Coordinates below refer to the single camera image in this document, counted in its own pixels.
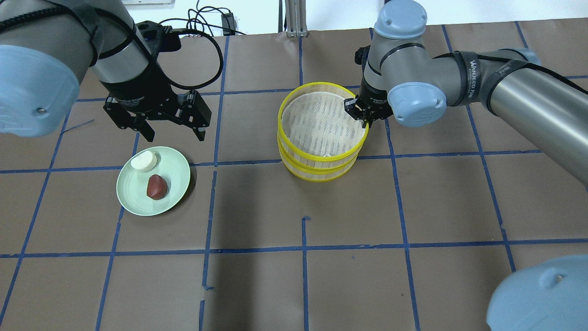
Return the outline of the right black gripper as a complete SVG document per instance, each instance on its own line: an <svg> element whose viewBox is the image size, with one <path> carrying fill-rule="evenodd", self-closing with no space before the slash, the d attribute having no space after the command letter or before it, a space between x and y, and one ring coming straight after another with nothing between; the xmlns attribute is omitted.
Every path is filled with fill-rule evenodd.
<svg viewBox="0 0 588 331"><path fill-rule="evenodd" d="M344 100L344 109L354 120L362 121L365 130L369 130L374 121L393 115L384 80L381 77L363 77L359 93Z"/></svg>

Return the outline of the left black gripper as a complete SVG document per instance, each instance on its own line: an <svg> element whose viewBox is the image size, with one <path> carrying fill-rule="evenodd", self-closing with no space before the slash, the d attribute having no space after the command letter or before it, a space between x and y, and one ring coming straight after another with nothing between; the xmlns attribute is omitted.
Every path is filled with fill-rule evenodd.
<svg viewBox="0 0 588 331"><path fill-rule="evenodd" d="M210 126L211 111L196 90L177 94L170 82L155 69L145 69L125 82L104 82L109 98L104 105L116 126L131 127L152 143L155 131L147 120L167 120L191 127L199 141L204 141Z"/></svg>

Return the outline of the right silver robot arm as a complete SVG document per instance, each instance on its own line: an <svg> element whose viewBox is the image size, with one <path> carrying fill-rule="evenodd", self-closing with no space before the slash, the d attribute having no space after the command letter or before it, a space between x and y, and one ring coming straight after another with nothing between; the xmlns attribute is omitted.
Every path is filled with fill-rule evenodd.
<svg viewBox="0 0 588 331"><path fill-rule="evenodd" d="M393 116L408 127L440 119L448 107L481 103L587 185L587 92L542 67L528 49L430 58L422 35L428 15L413 0L387 0L370 46L356 52L360 92L345 101L370 126ZM486 314L492 331L585 331L587 255L554 258L508 276Z"/></svg>

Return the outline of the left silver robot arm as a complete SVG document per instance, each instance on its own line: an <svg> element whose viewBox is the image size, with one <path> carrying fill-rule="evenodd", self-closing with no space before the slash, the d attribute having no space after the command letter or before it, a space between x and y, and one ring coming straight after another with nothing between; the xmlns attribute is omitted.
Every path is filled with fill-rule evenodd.
<svg viewBox="0 0 588 331"><path fill-rule="evenodd" d="M181 35L151 21L135 23L120 0L1 2L1 132L53 133L78 100L89 70L107 89L103 106L120 129L151 142L150 121L191 128L204 140L211 111L204 85L173 82L158 55L181 48Z"/></svg>

